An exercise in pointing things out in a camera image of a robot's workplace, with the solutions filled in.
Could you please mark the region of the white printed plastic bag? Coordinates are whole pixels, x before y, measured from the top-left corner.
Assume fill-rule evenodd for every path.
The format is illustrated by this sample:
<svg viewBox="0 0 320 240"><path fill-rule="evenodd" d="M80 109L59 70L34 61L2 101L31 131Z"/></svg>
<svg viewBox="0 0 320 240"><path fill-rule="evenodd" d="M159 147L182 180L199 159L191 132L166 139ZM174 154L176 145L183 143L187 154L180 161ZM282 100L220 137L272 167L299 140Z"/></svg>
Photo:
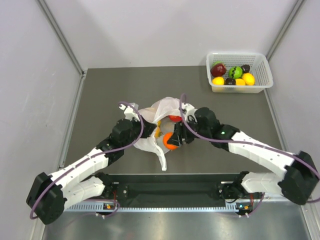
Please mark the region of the white printed plastic bag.
<svg viewBox="0 0 320 240"><path fill-rule="evenodd" d="M169 116L179 117L180 100L173 97L165 97L152 106L142 108L138 112L148 123L154 124L155 129L152 130L150 136L147 138L140 138L134 147L145 151L151 152L157 155L161 165L161 170L167 170L167 161L165 154L170 151L163 142L165 135L174 131L175 123L169 118Z"/></svg>

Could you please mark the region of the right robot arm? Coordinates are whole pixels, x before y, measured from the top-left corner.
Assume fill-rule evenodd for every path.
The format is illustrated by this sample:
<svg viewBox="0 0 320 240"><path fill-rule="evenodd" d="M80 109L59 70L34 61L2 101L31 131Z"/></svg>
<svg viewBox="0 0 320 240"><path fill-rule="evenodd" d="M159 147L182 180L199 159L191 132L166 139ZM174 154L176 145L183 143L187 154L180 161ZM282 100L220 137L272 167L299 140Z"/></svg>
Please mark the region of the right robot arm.
<svg viewBox="0 0 320 240"><path fill-rule="evenodd" d="M196 138L269 170L267 173L241 172L232 183L222 187L222 197L245 198L251 193L268 193L281 195L297 205L310 202L320 175L308 153L294 154L257 141L234 126L220 123L207 107L183 109L180 121L175 123L174 131L163 138L163 143L168 148L178 148Z"/></svg>

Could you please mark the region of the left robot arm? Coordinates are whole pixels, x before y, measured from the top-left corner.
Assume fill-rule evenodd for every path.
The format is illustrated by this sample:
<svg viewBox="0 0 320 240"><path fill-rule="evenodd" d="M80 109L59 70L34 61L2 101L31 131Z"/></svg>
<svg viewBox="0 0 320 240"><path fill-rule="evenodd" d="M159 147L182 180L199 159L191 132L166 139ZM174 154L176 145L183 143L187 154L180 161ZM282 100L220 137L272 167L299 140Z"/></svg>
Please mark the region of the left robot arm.
<svg viewBox="0 0 320 240"><path fill-rule="evenodd" d="M145 119L120 119L109 136L85 156L56 172L38 174L26 198L30 219L49 225L75 204L92 197L109 198L114 187L98 171L119 160L139 140L151 137L156 128Z"/></svg>

